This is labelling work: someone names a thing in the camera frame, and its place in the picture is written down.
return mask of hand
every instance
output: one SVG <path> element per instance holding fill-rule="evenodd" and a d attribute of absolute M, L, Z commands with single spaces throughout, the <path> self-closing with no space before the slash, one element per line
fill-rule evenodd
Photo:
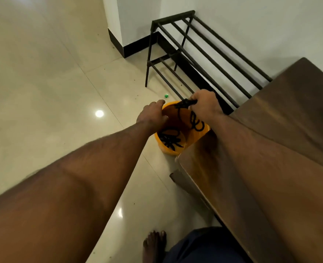
<path fill-rule="evenodd" d="M 197 117 L 210 127 L 214 120 L 216 120 L 219 115 L 223 114 L 215 96 L 215 92 L 202 89 L 195 92 L 190 97 L 190 100 L 197 100 L 195 105 L 190 106 L 190 110 L 194 111 Z"/>
<path fill-rule="evenodd" d="M 151 102 L 150 105 L 146 105 L 137 117 L 136 122 L 147 123 L 151 128 L 151 134 L 158 132 L 168 120 L 168 116 L 163 116 L 161 113 L 164 103 L 164 100 L 159 100 L 157 102 Z"/>

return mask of blue pants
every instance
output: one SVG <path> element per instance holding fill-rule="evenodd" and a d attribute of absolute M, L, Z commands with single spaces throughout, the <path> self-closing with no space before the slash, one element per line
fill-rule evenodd
<path fill-rule="evenodd" d="M 221 227 L 193 230 L 174 245 L 163 263 L 245 263 L 233 237 Z"/>

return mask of right hand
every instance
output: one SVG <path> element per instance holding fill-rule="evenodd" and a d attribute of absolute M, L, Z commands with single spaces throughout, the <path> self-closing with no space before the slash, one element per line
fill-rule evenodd
<path fill-rule="evenodd" d="M 190 106 L 190 110 L 194 111 L 197 117 L 210 127 L 217 117 L 223 114 L 215 92 L 202 89 L 195 92 L 189 99 L 197 100 L 195 105 Z"/>

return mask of metal shoe rack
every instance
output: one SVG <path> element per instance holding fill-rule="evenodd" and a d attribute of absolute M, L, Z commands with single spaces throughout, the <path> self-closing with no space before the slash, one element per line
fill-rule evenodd
<path fill-rule="evenodd" d="M 176 21 L 182 20 L 187 28 L 186 31 L 183 31 L 177 24 Z M 229 102 L 232 103 L 233 106 L 236 108 L 239 107 L 238 103 L 200 66 L 199 63 L 184 49 L 184 44 L 186 39 L 195 47 L 197 48 L 203 56 L 205 56 L 225 77 L 227 77 L 247 98 L 251 98 L 252 96 L 233 78 L 227 73 L 214 59 L 207 54 L 190 36 L 188 32 L 190 29 L 194 31 L 199 37 L 201 37 L 211 48 L 213 48 L 218 54 L 220 54 L 227 62 L 229 62 L 236 70 L 238 70 L 247 80 L 249 80 L 256 88 L 259 90 L 262 89 L 261 85 L 245 70 L 243 70 L 237 63 L 235 63 L 225 52 L 223 52 L 219 47 L 217 47 L 212 41 L 210 41 L 201 31 L 199 31 L 194 25 L 192 25 L 192 21 L 197 21 L 202 27 L 204 27 L 209 33 L 211 33 L 214 37 L 216 37 L 219 41 L 221 41 L 225 46 L 227 46 L 232 52 L 234 52 L 237 56 L 239 56 L 244 62 L 246 62 L 249 66 L 251 66 L 254 70 L 256 70 L 263 78 L 267 81 L 271 82 L 272 78 L 270 78 L 267 74 L 265 74 L 258 66 L 253 64 L 249 59 L 247 59 L 243 54 L 241 54 L 238 50 L 236 50 L 231 44 L 229 44 L 225 39 L 223 39 L 220 35 L 218 35 L 214 30 L 212 30 L 207 24 L 205 24 L 202 20 L 200 20 L 196 15 L 195 11 L 188 11 L 185 13 L 161 18 L 158 20 L 152 21 L 151 26 L 151 38 L 149 44 L 149 51 L 148 51 L 148 59 L 147 59 L 147 73 L 146 73 L 146 84 L 147 87 L 148 83 L 148 74 L 149 68 L 152 67 L 160 76 L 161 78 L 167 83 L 167 85 L 180 97 L 183 99 L 181 94 L 177 92 L 177 90 L 173 87 L 173 85 L 166 79 L 166 77 L 157 69 L 155 66 L 158 63 L 163 63 L 168 70 L 172 72 L 173 75 L 180 80 L 182 84 L 191 92 L 194 91 L 185 83 L 185 81 L 175 72 L 177 68 L 177 64 L 175 68 L 172 69 L 165 60 L 172 58 L 175 59 L 175 56 L 181 54 L 181 56 L 201 75 L 203 75 L 208 81 L 210 81 L 224 96 L 227 98 Z M 179 44 L 176 39 L 163 27 L 166 24 L 173 25 L 183 36 L 182 44 Z M 151 60 L 151 50 L 152 50 L 152 34 L 157 30 L 160 29 L 178 48 L 175 53 L 170 54 L 167 53 L 166 55 Z"/>

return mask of left hand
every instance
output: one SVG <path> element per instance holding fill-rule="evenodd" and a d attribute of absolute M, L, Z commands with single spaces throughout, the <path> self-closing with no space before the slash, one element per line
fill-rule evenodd
<path fill-rule="evenodd" d="M 164 100 L 151 102 L 143 108 L 143 111 L 137 117 L 137 123 L 144 122 L 151 128 L 152 134 L 158 132 L 168 120 L 168 116 L 162 115 Z"/>

